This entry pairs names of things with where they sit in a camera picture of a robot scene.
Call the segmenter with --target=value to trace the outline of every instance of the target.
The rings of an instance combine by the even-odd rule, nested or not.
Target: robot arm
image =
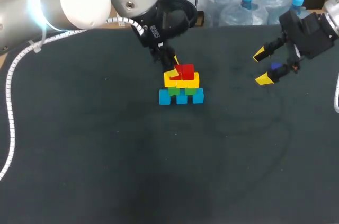
[[[198,17],[186,0],[0,0],[0,55],[41,33],[44,39],[48,33],[96,28],[108,19],[111,3],[121,17],[141,25],[143,35],[137,36],[164,72],[175,70],[167,40],[194,26]]]
[[[299,19],[293,11],[288,11],[279,20],[281,37],[266,43],[253,58],[260,62],[286,45],[288,59],[285,64],[273,63],[256,79],[260,85],[275,84],[291,71],[297,73],[304,58],[313,59],[334,46],[334,41],[339,38],[339,0],[327,1],[323,14],[313,13]]]
[[[111,3],[122,17],[137,17],[157,0],[0,0],[0,55],[47,33],[87,30],[104,24]]]

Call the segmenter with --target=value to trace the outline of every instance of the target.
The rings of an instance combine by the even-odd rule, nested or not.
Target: toy block
[[[176,88],[176,87],[170,87],[170,88],[168,89],[168,94],[169,94],[170,96],[177,96],[177,95],[180,94],[180,89],[178,89],[178,88]]]
[[[164,72],[169,78],[171,77],[176,77],[179,75],[178,71],[176,70],[176,68],[174,67],[174,69],[172,70],[169,70],[169,71],[166,71]]]
[[[170,105],[171,97],[168,94],[168,90],[160,90],[159,91],[159,104],[160,105]]]
[[[194,65],[182,65],[182,80],[194,80]]]
[[[196,93],[197,93],[196,88],[191,88],[191,89],[186,88],[185,89],[185,95],[186,96],[195,95]]]
[[[194,80],[189,80],[186,81],[188,83],[188,87],[189,89],[191,88],[199,88],[200,87],[200,78],[199,78],[199,73],[195,72],[194,73]]]
[[[176,87],[176,81],[171,80],[167,73],[164,73],[164,84],[166,88]]]
[[[197,93],[193,95],[193,104],[203,104],[204,93],[203,89],[197,89]]]
[[[177,105],[186,105],[188,103],[188,97],[185,95],[185,90],[180,89],[180,95],[176,97]]]
[[[177,80],[176,81],[176,88],[188,88],[188,81],[184,81],[184,80]]]
[[[176,64],[174,65],[174,67],[179,75],[176,77],[171,77],[171,80],[181,80],[182,79],[182,65]]]

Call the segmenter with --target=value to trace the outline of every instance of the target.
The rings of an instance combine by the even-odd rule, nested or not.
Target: yellow block
[[[186,82],[188,83],[188,87],[187,88],[189,88],[189,89],[199,88],[200,87],[199,73],[198,72],[194,72],[194,80],[188,80]]]
[[[164,73],[165,88],[176,87],[176,80],[171,80],[167,73]]]
[[[174,68],[173,70],[164,72],[168,77],[176,77],[179,75],[178,71],[176,70],[176,68]]]
[[[274,82],[269,78],[269,75],[267,74],[267,72],[258,77],[256,79],[257,83],[260,84],[260,85],[270,85],[270,84],[274,84]]]
[[[176,81],[176,88],[189,88],[188,80],[177,80]]]
[[[262,52],[264,52],[265,51],[265,48],[264,48],[264,46],[254,55],[254,57],[253,57],[253,59],[256,61],[256,62],[258,62],[258,60],[257,59],[255,59],[255,57],[257,56],[257,55],[259,55],[260,53],[262,53]]]

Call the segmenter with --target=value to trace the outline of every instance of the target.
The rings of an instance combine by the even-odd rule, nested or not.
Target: green block
[[[178,95],[180,95],[180,89],[178,89],[176,87],[170,87],[170,88],[168,88],[168,94],[170,96],[178,96]]]
[[[185,89],[185,95],[186,96],[189,96],[189,95],[195,95],[197,93],[197,89],[188,89],[188,88],[186,88]]]

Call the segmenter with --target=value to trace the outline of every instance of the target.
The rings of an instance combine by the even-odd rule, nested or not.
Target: white cable
[[[132,19],[125,19],[125,18],[112,18],[112,19],[108,19],[106,21],[106,23],[112,23],[112,22],[118,22],[118,21],[124,21],[128,24],[133,25],[137,30],[138,33],[141,35],[143,35],[144,33],[144,29],[141,27],[140,24],[138,24],[137,22],[135,22]],[[79,30],[79,31],[69,31],[69,32],[64,32],[62,34],[59,34],[57,36],[53,36],[51,38],[48,38],[45,40],[45,44],[47,43],[51,43],[57,40],[61,40],[63,38],[72,36],[72,35],[76,35],[82,32],[85,32],[86,30]],[[13,108],[12,108],[12,94],[11,94],[11,88],[12,88],[12,78],[13,78],[13,74],[14,71],[18,65],[18,63],[20,62],[20,60],[27,55],[29,52],[33,51],[34,49],[36,49],[37,47],[39,47],[41,43],[37,42],[37,43],[33,43],[30,46],[26,47],[24,50],[22,50],[14,59],[14,61],[12,62],[8,73],[7,73],[7,78],[6,78],[6,105],[7,105],[7,113],[8,113],[8,121],[10,124],[10,150],[8,152],[8,157],[6,160],[6,163],[3,167],[3,169],[0,171],[0,181],[2,180],[2,178],[5,176],[6,172],[8,171],[12,160],[13,160],[13,156],[14,156],[14,151],[15,151],[15,125],[14,125],[14,116],[13,116]]]
[[[338,82],[337,82],[337,88],[335,90],[335,95],[334,95],[334,109],[337,113],[339,113],[339,77],[338,77]]]

